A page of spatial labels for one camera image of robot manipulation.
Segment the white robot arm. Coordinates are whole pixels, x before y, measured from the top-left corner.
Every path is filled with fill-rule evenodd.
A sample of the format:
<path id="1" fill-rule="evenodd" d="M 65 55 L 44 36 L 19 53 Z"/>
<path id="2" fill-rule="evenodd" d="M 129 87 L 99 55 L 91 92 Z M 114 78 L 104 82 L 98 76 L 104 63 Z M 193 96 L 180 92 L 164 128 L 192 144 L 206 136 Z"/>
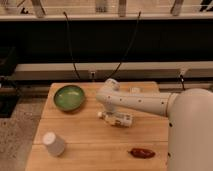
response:
<path id="1" fill-rule="evenodd" d="M 121 106 L 165 116 L 168 125 L 167 171 L 213 171 L 213 92 L 194 88 L 181 93 L 133 93 L 108 79 L 96 99 L 105 112 Z"/>

